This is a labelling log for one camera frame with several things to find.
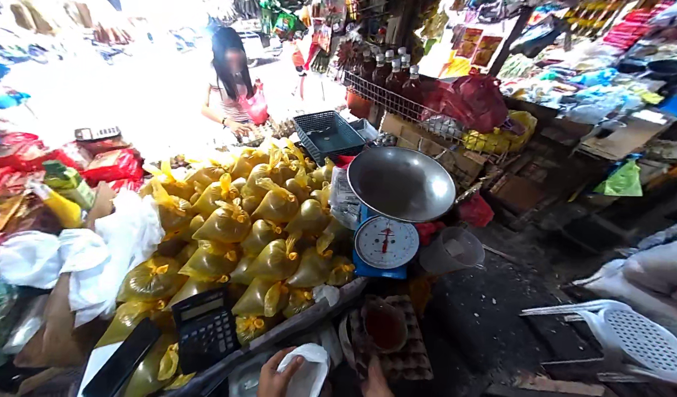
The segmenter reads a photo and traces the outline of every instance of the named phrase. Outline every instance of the hand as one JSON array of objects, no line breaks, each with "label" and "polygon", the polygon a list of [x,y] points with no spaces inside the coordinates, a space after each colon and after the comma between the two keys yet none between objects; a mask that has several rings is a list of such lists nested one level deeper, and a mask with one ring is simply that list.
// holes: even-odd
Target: hand
[{"label": "hand", "polygon": [[297,347],[288,347],[278,351],[260,370],[260,383],[257,387],[257,397],[285,397],[287,394],[287,385],[290,379],[297,372],[299,367],[304,364],[304,357],[296,356],[292,358],[290,365],[284,371],[277,372],[277,366],[282,359]]},{"label": "hand", "polygon": [[395,397],[387,386],[387,379],[382,373],[380,360],[375,355],[370,359],[368,379],[360,385],[360,388],[364,397]]}]

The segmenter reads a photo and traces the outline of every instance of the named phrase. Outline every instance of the metal wire rack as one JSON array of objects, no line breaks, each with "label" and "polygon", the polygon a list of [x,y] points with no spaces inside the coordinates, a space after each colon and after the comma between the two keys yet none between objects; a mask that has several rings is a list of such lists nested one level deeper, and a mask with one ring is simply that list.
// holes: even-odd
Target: metal wire rack
[{"label": "metal wire rack", "polygon": [[343,83],[348,90],[385,106],[386,112],[402,117],[427,131],[437,143],[448,143],[449,150],[463,148],[499,164],[508,156],[510,141],[501,134],[469,131],[452,117],[425,107],[373,84],[349,71],[343,72]]}]

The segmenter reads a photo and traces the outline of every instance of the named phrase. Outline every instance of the woman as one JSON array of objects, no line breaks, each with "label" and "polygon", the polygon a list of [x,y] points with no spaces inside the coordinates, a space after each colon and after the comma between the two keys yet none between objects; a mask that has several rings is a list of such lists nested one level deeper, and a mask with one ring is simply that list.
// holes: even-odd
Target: woman
[{"label": "woman", "polygon": [[213,35],[211,48],[215,73],[206,87],[202,114],[227,127],[240,142],[242,136],[248,136],[252,131],[252,122],[238,99],[242,96],[251,98],[255,94],[243,42],[233,29],[220,28]]}]

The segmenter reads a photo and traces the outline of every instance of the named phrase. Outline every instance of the black plastic basket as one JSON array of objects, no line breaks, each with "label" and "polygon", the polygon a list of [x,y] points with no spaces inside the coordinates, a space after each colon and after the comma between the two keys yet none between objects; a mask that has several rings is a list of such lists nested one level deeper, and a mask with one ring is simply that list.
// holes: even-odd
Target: black plastic basket
[{"label": "black plastic basket", "polygon": [[324,158],[336,160],[338,155],[357,155],[365,140],[336,111],[303,114],[294,118],[302,145],[316,164]]}]

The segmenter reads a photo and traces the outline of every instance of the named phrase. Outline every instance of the calculator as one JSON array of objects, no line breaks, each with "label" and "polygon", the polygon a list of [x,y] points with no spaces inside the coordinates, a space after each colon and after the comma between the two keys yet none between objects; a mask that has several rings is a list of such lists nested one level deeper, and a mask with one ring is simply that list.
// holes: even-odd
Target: calculator
[{"label": "calculator", "polygon": [[206,291],[172,306],[183,374],[202,371],[240,348],[235,318],[224,306],[226,289]]}]

